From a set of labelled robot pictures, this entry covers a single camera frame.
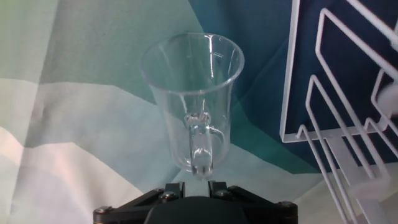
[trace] clear glass mug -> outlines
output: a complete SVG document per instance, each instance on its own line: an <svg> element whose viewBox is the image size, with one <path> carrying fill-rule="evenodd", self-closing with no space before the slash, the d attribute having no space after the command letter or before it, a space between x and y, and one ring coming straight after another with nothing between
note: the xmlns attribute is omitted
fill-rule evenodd
<svg viewBox="0 0 398 224"><path fill-rule="evenodd" d="M142 57L141 72L164 115L173 162L200 179L227 154L233 82L242 50L215 34L186 33L160 41Z"/></svg>

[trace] glass mug handle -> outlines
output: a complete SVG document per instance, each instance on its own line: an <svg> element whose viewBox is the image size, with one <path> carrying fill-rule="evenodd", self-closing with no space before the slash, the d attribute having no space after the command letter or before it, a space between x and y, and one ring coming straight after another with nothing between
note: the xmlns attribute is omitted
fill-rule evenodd
<svg viewBox="0 0 398 224"><path fill-rule="evenodd" d="M224 143L224 134L210 126L210 120L210 115L206 112L185 115L185 126L189 132L191 170L199 179L208 179L213 173L213 153L217 149L213 149L212 136Z"/></svg>

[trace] patterned cloth backdrop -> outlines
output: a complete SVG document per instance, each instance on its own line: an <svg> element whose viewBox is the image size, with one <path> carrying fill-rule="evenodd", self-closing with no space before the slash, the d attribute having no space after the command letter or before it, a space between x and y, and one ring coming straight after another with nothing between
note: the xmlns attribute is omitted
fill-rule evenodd
<svg viewBox="0 0 398 224"><path fill-rule="evenodd" d="M0 223L91 223L96 207L118 207L168 182L185 181L188 195L204 195L204 182L172 164L139 71L150 45L203 31L231 38L246 58L230 152L213 178L299 204L302 223L340 222L311 152L287 149L261 129L279 128L291 5L0 1ZM258 85L265 92L255 94ZM250 108L261 101L270 106L256 123ZM396 163L388 167L398 175ZM398 200L397 189L393 182L386 205Z"/></svg>

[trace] wire frame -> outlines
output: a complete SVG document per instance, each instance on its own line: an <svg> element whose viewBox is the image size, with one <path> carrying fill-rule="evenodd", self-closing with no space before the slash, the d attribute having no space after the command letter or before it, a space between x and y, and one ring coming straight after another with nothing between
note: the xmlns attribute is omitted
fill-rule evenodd
<svg viewBox="0 0 398 224"><path fill-rule="evenodd" d="M389 28L383 21L381 21L377 16L375 16L369 9L364 7L357 0L347 0L356 10L358 10L371 24L373 24L377 29L381 31L390 41L391 45L398 45L398 35ZM375 86L371 95L371 102L374 105L375 109L380 113L381 118L378 123L376 123L373 119L368 118L363 126L355 114L353 108L351 107L349 101L347 100L345 94L340 88L338 82L335 79L334 74L330 70L327 62L323 58L323 55L320 51L320 47L322 44L322 34L323 34L323 25L325 18L334 23L347 37L349 37L364 53L366 53L375 63L377 63L381 69L377 76ZM354 212L352 201L348 196L354 196L356 198L357 203L361 207L361 210L364 213L368 223L370 224L382 224L382 223L390 223L386 214L382 210L377 198L383 194L388 189L389 182L391 180L390 175L387 171L387 168L382 161L379 153L377 152L374 144L370 140L368 133L378 133L381 139L385 142L385 144L391 149L391 151L398 157L398 151L394 147L394 145L390 142L388 137L383 133L384 130L389 126L393 132L398 135L398 129L396 125L391 121L391 113L386 113L377 103L376 95L380 90L380 84L383 76L389 75L396 83L398 82L398 71L395 67L393 67L389 62L387 62L384 58L382 58L376 51L374 51L368 44L366 44L363 40L361 40L352 30L345 26L333 13L331 13L328 9L322 9L319 18L318 24L318 33L317 33L317 42L315 46L315 53L317 58L319 59L327 77L331 81L333 88L337 92L339 99L343 103L345 110L349 114L351 120L354 123L353 127L347 127L347 125L342 120L339 112L335 108L333 102L330 100L327 92L323 88L319 79L316 75L312 75L310 77L307 97L305 101L305 107L307 109L310 120L313 124L315 132L308 132L307 128L304 125L301 125L297 134L295 135L296 139L302 140L306 139L311 147L311 150L317 160L317 163L320 167L322 175L325 179L325 182L331 192L331 196L336 203L338 211L344 221L344 223L350 223L348 220L348 216L346 211L344 210L339 198L337 197L336 190L334 186L332 186L325 169L325 164L320 159L318 151L313 143L313 140L319 140L322 146L323 152L326 155L326 159L328 161L328 165L331 167L331 171L333 173L334 178L336 179L336 183L340 194L343 198L344 204L346 205L346 209L348 211L349 217L352 219L352 223L357 224L358 219ZM330 111L335 117L337 123L340 128L333 130L323 130L321 131L319 125L317 123L317 119L311 109L310 100L313 92L313 88L318 88L321 96L325 100L328 105ZM362 150L359 148L357 142L354 140L353 135L360 135L362 140L364 141L367 149L372 155L374 161L376 162L377 168L380 171L380 176L376 177L370 168L369 162L366 160ZM354 153L358 157L363 169L365 170L365 174L361 172L361 168L358 167L355 160L353 159L353 155L350 153L346 143L344 142L342 137L346 137L348 140L348 144L352 147ZM348 192L343 187L342 180L340 179L337 168L333 161L333 158L336 159L344 177L349 185Z"/></svg>

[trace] glass mug rim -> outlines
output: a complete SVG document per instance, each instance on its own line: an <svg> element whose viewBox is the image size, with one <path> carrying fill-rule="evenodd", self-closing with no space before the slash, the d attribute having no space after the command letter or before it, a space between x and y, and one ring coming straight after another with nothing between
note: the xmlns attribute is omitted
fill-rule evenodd
<svg viewBox="0 0 398 224"><path fill-rule="evenodd" d="M223 83L218 84L217 86L213 86L211 88L205 89L205 90L193 90L193 91L174 91L174 90L168 90L166 88L163 88L157 84L155 84L155 82L153 82L148 75L145 72L145 69L143 68L144 66L144 61L147 58L148 54L150 51L154 50L156 47L160 46L161 44L163 44L164 42L167 42L171 39L177 38L177 37L181 37L181 36L186 36L186 35L200 35L200 36L204 36L204 35L213 35L219 39L223 39L226 40L227 42L229 42L237 51L238 51L238 57L239 57L239 67L238 69L235 71L234 75L231 75L231 77L229 79L227 79L226 81L224 81ZM222 35L218 35L218 34L212 34L212 33L205 33L205 32L187 32L184 34L178 34L178 35L174 35L172 37L168 37L166 39L160 40L158 42L156 42L154 45L152 45L151 47L149 47L145 52L144 55L141 57L141 62L140 62L140 70L141 73L143 74L144 80L150 85L153 86L157 89L163 90L166 93L171 93L171 94L176 94L176 95L202 95L205 93L209 93L212 91L216 91L219 90L220 88L223 88L227 85L229 85L231 82L235 81L235 79L240 75L240 73L243 70L243 66L244 66L244 55L243 55L243 51L241 50L241 48L235 44L232 40L229 40L226 37L223 37Z"/></svg>

